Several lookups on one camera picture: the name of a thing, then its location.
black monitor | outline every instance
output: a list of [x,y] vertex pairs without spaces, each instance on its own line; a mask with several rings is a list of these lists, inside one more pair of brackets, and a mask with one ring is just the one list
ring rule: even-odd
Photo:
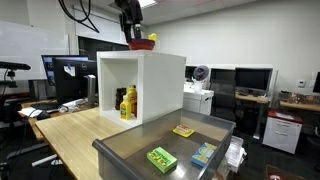
[[48,83],[50,86],[54,86],[54,73],[53,73],[53,67],[52,67],[52,60],[53,58],[56,59],[68,59],[68,60],[82,60],[82,61],[88,61],[89,57],[84,55],[42,55],[42,62],[44,65],[44,69],[46,71]]
[[88,81],[84,76],[94,75],[98,80],[96,61],[53,59],[56,98],[58,104],[87,97]]
[[210,80],[230,80],[234,81],[236,71],[232,69],[214,69],[211,68]]
[[267,93],[271,75],[271,68],[236,68],[237,89]]
[[193,82],[192,77],[193,77],[194,69],[196,69],[196,66],[186,66],[186,72],[184,77],[186,78],[187,82]]
[[313,92],[320,93],[320,72],[318,72],[316,82],[314,83]]

wooden table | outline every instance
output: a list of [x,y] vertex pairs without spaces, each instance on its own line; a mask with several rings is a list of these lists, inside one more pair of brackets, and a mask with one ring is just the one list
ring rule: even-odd
[[319,105],[311,105],[311,104],[296,104],[296,103],[288,103],[285,101],[280,101],[280,105],[284,107],[296,108],[296,109],[303,109],[308,111],[316,111],[320,112]]
[[95,139],[125,130],[99,115],[98,108],[36,122],[36,126],[76,179],[101,179]]
[[269,102],[269,99],[267,97],[262,97],[262,96],[252,96],[252,95],[242,96],[242,95],[239,95],[238,93],[236,93],[236,99],[244,100],[244,101],[253,101],[260,104],[258,122],[257,122],[256,130],[253,134],[254,139],[260,139],[260,124],[263,116],[264,105]]
[[[39,103],[48,103],[48,102],[54,102],[54,101],[45,100],[45,101],[40,101]],[[36,102],[24,103],[24,104],[21,104],[21,107],[22,108],[28,108],[32,104],[36,104]],[[57,116],[61,116],[61,115],[63,115],[63,113],[60,113],[58,111],[50,113],[51,117],[57,117]],[[29,118],[28,121],[29,121],[29,124],[30,124],[30,126],[32,128],[32,131],[33,131],[34,135],[36,136],[37,140],[44,140],[44,137],[43,137],[42,133],[39,131],[38,127],[35,125],[36,122],[37,122],[37,118]]]

blue box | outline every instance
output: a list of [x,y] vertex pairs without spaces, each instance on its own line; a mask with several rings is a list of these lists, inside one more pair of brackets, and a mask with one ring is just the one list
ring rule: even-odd
[[204,143],[200,148],[194,153],[191,161],[199,166],[203,167],[208,162],[209,158],[213,152],[217,149],[217,146],[214,146],[209,143]]

white shelf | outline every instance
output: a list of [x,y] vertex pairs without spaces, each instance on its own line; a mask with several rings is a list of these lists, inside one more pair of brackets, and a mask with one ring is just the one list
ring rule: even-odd
[[101,111],[101,114],[105,118],[107,118],[107,119],[109,119],[109,120],[111,120],[111,121],[113,121],[113,122],[115,122],[125,128],[132,128],[132,127],[138,126],[142,123],[141,119],[137,119],[134,116],[129,120],[121,119],[120,118],[120,111],[118,111],[118,110]]
[[[186,58],[152,51],[98,52],[100,114],[131,128],[182,108]],[[114,110],[116,89],[136,85],[137,119],[121,120]]]

gray bin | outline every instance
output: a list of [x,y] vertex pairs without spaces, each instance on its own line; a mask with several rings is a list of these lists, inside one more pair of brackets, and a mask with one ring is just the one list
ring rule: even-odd
[[[195,133],[184,138],[172,132],[179,124]],[[103,179],[212,179],[231,142],[235,124],[219,118],[179,109],[153,121],[102,140],[95,140],[99,173]],[[192,155],[204,143],[217,149],[203,168]],[[147,152],[162,147],[178,160],[163,174],[148,159]]]

